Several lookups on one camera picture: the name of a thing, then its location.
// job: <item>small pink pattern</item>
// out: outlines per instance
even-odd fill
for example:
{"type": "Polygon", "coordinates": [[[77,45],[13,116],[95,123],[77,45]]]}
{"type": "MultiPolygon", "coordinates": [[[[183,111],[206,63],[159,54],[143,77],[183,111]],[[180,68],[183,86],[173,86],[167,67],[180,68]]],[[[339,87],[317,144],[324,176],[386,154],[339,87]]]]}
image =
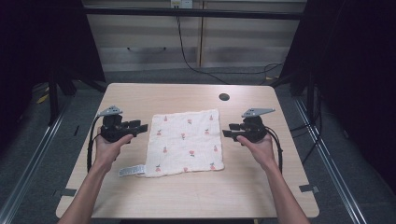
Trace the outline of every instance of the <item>small pink pattern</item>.
{"type": "Polygon", "coordinates": [[[155,115],[145,176],[223,169],[218,117],[218,110],[155,115]]]}

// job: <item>towel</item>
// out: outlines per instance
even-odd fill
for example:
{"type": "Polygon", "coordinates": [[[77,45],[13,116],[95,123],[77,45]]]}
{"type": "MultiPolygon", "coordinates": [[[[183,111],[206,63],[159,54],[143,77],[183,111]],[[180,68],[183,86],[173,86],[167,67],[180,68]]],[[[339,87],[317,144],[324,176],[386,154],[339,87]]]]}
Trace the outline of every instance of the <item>towel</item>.
{"type": "Polygon", "coordinates": [[[145,177],[222,169],[217,109],[154,115],[145,177]]]}

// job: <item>table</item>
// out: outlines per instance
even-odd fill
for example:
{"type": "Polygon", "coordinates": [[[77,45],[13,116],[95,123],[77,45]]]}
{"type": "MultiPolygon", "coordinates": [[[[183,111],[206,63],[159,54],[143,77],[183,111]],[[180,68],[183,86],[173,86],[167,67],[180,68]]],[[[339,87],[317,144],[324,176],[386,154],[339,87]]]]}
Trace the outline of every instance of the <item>table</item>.
{"type": "MultiPolygon", "coordinates": [[[[242,122],[249,108],[274,108],[262,115],[264,124],[275,130],[283,152],[283,176],[308,217],[318,215],[304,168],[290,135],[273,88],[263,86],[181,85],[181,84],[110,84],[98,108],[121,108],[123,120],[141,119],[150,123],[153,115],[201,111],[217,108],[220,128],[242,122]],[[219,98],[230,96],[228,101],[219,98]]],[[[96,126],[102,125],[99,119],[96,126]]],[[[121,168],[144,164],[149,133],[141,133],[125,145],[106,175],[92,217],[107,218],[260,218],[276,217],[276,210],[265,172],[247,148],[231,138],[221,137],[225,169],[217,172],[185,173],[158,178],[134,175],[119,177],[121,168]]],[[[86,171],[88,136],[70,176],[67,189],[78,189],[86,171]]],[[[73,197],[63,196],[56,215],[61,217],[73,197]]]]}

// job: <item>hand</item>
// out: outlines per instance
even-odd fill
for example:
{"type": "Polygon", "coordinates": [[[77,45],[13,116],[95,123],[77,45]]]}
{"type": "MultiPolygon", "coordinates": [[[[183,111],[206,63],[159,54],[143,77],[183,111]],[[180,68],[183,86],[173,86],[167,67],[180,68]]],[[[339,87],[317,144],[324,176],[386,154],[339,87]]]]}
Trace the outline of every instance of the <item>hand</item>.
{"type": "Polygon", "coordinates": [[[253,158],[262,166],[264,171],[267,171],[269,167],[276,164],[270,134],[265,135],[264,138],[257,143],[250,142],[242,135],[237,136],[236,139],[250,150],[253,158]]]}
{"type": "Polygon", "coordinates": [[[99,165],[105,173],[111,169],[111,164],[120,155],[121,147],[131,141],[134,138],[133,135],[127,134],[123,136],[119,141],[109,143],[107,140],[100,135],[100,128],[98,129],[98,136],[96,137],[96,156],[93,165],[99,165]]]}

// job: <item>metal frame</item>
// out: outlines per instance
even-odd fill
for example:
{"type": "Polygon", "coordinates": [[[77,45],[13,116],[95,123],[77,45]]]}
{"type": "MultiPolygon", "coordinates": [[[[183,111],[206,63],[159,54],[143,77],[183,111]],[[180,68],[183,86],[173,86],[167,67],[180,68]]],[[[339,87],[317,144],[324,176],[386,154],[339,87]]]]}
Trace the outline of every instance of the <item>metal frame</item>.
{"type": "Polygon", "coordinates": [[[332,155],[330,154],[329,149],[327,149],[326,145],[323,142],[323,139],[319,138],[319,132],[316,126],[314,125],[309,125],[310,124],[310,119],[306,114],[306,108],[301,99],[296,99],[295,104],[300,112],[301,117],[304,120],[305,125],[307,125],[307,129],[312,137],[312,140],[314,143],[317,142],[317,149],[320,157],[323,160],[323,163],[329,172],[330,177],[332,178],[332,182],[335,185],[335,188],[337,189],[338,193],[340,194],[340,197],[344,203],[344,206],[346,207],[346,210],[348,211],[350,217],[352,218],[353,223],[356,224],[361,224],[364,223],[366,224],[366,219],[364,218],[364,215],[361,211],[361,208],[359,207],[358,202],[355,200],[353,197],[352,193],[349,190],[349,187],[347,186],[347,183],[345,182],[344,178],[341,176],[341,173],[338,171],[337,166],[335,165],[334,160],[332,159],[332,155]]]}
{"type": "Polygon", "coordinates": [[[162,7],[35,7],[35,11],[67,11],[96,15],[130,15],[130,16],[175,16],[175,17],[211,17],[298,21],[301,12],[266,12],[266,11],[235,11],[217,9],[189,9],[162,7]]]}
{"type": "Polygon", "coordinates": [[[68,97],[64,104],[64,108],[59,114],[58,118],[53,122],[51,126],[47,128],[46,133],[44,134],[43,138],[38,144],[38,147],[35,150],[35,154],[33,155],[32,159],[30,159],[17,185],[15,186],[14,190],[12,190],[11,194],[8,196],[6,202],[1,208],[1,224],[11,223],[15,214],[17,213],[23,197],[29,189],[30,183],[32,182],[40,163],[43,161],[44,156],[48,148],[50,147],[50,143],[52,142],[53,137],[58,132],[58,129],[61,126],[62,120],[64,119],[64,113],[70,106],[71,101],[72,97],[68,97]]]}

